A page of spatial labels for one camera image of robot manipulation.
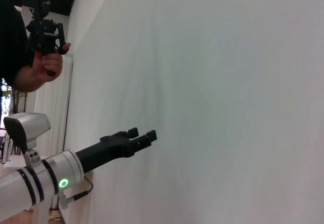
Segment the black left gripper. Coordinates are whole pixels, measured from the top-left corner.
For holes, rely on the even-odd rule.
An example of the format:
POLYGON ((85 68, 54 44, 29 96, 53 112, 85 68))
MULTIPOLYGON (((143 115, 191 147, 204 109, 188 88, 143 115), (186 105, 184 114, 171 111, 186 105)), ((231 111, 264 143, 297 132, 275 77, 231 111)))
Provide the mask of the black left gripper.
POLYGON ((155 130, 139 136, 138 129, 117 132, 100 138, 97 144, 76 152, 84 173, 88 173, 112 160, 129 158, 135 154, 134 150, 150 147, 157 140, 155 130))

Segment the black handheld teleoperation controller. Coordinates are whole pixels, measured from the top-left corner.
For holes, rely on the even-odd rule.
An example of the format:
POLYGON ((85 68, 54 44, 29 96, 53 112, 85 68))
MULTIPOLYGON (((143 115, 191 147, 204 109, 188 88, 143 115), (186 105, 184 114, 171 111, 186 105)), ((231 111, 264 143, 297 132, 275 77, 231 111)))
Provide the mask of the black handheld teleoperation controller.
POLYGON ((35 51, 43 55, 57 52, 62 55, 66 54, 63 24, 46 18, 50 7, 51 0, 33 0, 33 7, 30 8, 32 19, 26 26, 29 32, 28 51, 32 55, 35 51))

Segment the person's bare forearm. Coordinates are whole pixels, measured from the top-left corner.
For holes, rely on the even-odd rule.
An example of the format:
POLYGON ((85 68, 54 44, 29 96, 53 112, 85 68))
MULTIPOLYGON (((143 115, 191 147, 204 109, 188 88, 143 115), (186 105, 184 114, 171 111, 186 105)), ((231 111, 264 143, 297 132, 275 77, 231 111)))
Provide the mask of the person's bare forearm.
POLYGON ((21 68, 13 83, 13 88, 20 92, 33 92, 43 84, 51 81, 52 77, 47 75, 44 67, 25 66, 21 68))

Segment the person's bare hand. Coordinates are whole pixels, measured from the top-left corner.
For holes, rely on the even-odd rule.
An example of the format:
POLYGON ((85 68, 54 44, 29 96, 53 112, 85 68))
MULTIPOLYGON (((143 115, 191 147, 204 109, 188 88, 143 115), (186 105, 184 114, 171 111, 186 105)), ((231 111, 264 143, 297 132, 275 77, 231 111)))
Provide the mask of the person's bare hand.
POLYGON ((39 83, 55 80, 61 74, 62 67, 63 57, 59 51, 47 55, 37 50, 34 52, 32 69, 39 83))

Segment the white vertical window blind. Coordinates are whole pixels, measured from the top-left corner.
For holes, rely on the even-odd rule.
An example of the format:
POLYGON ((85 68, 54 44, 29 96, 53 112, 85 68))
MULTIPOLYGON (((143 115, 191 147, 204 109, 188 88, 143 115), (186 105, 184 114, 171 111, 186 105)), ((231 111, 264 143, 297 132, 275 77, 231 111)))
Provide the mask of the white vertical window blind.
POLYGON ((63 151, 72 69, 73 58, 64 55, 60 76, 36 91, 34 111, 46 114, 51 123, 50 130, 36 140, 36 150, 42 157, 63 151))

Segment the green leafy plant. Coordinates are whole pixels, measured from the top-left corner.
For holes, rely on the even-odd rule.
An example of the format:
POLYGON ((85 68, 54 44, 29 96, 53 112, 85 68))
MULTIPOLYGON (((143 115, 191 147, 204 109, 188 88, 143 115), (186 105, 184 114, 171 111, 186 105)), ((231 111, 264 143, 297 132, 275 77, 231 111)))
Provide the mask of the green leafy plant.
POLYGON ((14 146, 4 125, 4 118, 12 114, 26 112, 27 93, 20 92, 0 79, 0 151, 1 160, 8 161, 11 155, 19 155, 21 149, 14 146))

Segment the person's black shirt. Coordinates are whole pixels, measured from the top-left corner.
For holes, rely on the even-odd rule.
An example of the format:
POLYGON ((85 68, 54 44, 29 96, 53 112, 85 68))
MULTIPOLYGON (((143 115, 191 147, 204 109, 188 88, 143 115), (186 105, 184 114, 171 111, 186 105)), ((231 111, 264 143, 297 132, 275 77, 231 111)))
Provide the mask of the person's black shirt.
POLYGON ((0 78, 13 86, 19 70, 30 65, 27 34, 21 14, 0 0, 0 78))

